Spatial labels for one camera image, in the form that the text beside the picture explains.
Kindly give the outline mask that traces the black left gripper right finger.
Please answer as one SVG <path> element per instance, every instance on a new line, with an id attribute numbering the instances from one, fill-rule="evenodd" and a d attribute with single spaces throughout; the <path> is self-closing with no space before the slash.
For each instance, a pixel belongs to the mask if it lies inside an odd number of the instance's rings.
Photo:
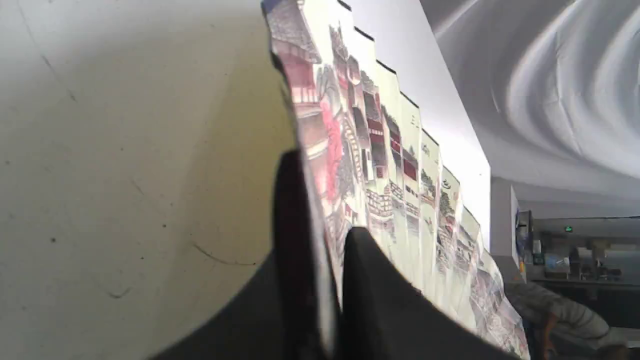
<path id="1" fill-rule="evenodd" d="M 340 339 L 346 360 L 513 360 L 440 312 L 391 264 L 371 233 L 345 239 Z"/>

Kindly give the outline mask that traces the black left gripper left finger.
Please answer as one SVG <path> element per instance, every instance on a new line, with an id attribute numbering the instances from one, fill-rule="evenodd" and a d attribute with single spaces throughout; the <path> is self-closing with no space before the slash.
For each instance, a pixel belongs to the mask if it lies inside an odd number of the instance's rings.
<path id="1" fill-rule="evenodd" d="M 301 150 L 276 172 L 273 248 L 248 283 L 215 316 L 154 360 L 329 360 L 330 280 L 314 249 L 318 235 Z"/>

